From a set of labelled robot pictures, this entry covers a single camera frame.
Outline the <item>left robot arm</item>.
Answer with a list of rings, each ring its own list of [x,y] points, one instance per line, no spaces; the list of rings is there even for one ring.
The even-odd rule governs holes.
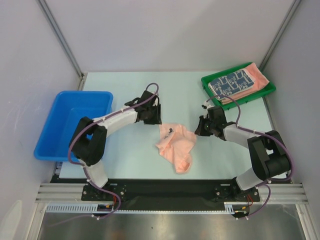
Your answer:
[[[108,177],[102,163],[107,138],[131,124],[142,121],[145,125],[160,125],[161,104],[157,92],[145,90],[141,97],[124,104],[110,114],[98,117],[83,117],[78,122],[69,142],[68,161],[80,166],[87,181],[94,187],[92,194],[99,200],[110,195]]]

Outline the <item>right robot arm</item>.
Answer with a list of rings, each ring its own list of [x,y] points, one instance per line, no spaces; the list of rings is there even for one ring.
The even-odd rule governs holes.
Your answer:
[[[225,142],[238,144],[249,151],[251,168],[232,180],[230,195],[236,201],[248,196],[250,189],[258,187],[273,177],[292,172],[292,158],[280,134],[275,131],[257,132],[228,122],[220,106],[202,105],[205,114],[199,117],[195,134],[215,136]]]

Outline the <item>patterned blue white towel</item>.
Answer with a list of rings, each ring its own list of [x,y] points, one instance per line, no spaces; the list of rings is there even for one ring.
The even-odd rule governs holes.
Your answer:
[[[219,100],[232,97],[253,87],[254,77],[242,68],[224,76],[217,77],[208,83],[209,89]]]

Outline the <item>small pink cloth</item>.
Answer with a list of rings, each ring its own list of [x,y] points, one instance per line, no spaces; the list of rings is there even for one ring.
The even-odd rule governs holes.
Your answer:
[[[173,165],[177,174],[187,173],[193,161],[191,150],[196,145],[196,135],[178,123],[159,125],[159,133],[160,140],[155,144],[159,155]]]

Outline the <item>pink towel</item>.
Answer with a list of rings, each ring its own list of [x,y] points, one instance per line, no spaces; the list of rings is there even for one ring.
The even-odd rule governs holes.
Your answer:
[[[270,81],[261,73],[254,62],[237,70],[236,73],[245,78],[244,86],[241,86],[241,90],[237,91],[236,93],[223,94],[231,97],[234,100],[240,100],[252,94],[256,94],[270,83]]]

